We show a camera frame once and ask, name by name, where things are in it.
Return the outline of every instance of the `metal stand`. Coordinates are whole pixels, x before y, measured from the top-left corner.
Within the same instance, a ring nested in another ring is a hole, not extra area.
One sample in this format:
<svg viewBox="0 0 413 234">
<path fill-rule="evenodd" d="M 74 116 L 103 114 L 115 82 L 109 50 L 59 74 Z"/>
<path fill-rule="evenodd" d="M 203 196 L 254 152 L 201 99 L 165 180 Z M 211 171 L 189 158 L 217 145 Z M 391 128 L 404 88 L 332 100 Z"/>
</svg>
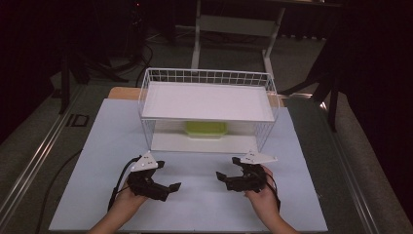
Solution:
<svg viewBox="0 0 413 234">
<path fill-rule="evenodd" d="M 270 43 L 266 50 L 262 51 L 265 71 L 274 77 L 270 54 L 276 42 L 277 35 L 282 22 L 285 8 L 280 8 L 277 21 L 260 19 L 239 19 L 228 17 L 207 16 L 201 14 L 202 0 L 197 1 L 197 17 L 195 20 L 195 46 L 192 55 L 192 69 L 198 69 L 201 52 L 201 30 L 224 33 L 237 33 L 253 36 L 268 36 Z"/>
</svg>

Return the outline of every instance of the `hand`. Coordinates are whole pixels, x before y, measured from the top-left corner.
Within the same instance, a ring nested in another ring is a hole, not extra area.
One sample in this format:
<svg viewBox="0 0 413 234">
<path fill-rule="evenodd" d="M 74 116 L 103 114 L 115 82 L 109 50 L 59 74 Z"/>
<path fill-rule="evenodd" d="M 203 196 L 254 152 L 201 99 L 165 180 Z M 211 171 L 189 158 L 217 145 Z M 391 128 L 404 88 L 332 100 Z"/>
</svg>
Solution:
<svg viewBox="0 0 413 234">
<path fill-rule="evenodd" d="M 266 167 L 262 166 L 267 174 L 268 184 L 273 184 L 273 173 Z M 297 233 L 288 223 L 286 223 L 279 213 L 277 200 L 270 187 L 265 186 L 259 193 L 246 191 L 245 196 L 251 202 L 255 213 L 264 223 L 264 225 L 273 233 Z"/>
<path fill-rule="evenodd" d="M 128 188 L 127 180 L 125 180 L 109 212 L 88 232 L 89 234 L 116 232 L 133 217 L 140 206 L 148 199 L 144 196 L 135 196 Z"/>
</svg>

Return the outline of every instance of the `table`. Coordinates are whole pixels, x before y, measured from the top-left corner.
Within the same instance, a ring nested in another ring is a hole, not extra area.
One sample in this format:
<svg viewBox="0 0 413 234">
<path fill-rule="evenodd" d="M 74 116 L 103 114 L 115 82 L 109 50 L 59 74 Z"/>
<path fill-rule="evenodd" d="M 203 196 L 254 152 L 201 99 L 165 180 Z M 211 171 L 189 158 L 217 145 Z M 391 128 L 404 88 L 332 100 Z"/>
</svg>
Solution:
<svg viewBox="0 0 413 234">
<path fill-rule="evenodd" d="M 106 213 L 111 190 L 122 168 L 148 148 L 137 114 L 137 90 L 115 88 L 95 119 L 84 150 L 50 225 L 53 231 L 85 231 Z M 279 161 L 266 165 L 282 200 L 281 214 L 302 232 L 326 231 L 319 200 L 286 108 L 262 152 Z M 165 166 L 156 182 L 182 182 L 166 202 L 147 201 L 120 231 L 125 232 L 268 232 L 243 193 L 227 191 L 215 172 L 239 176 L 234 154 L 152 151 Z"/>
</svg>

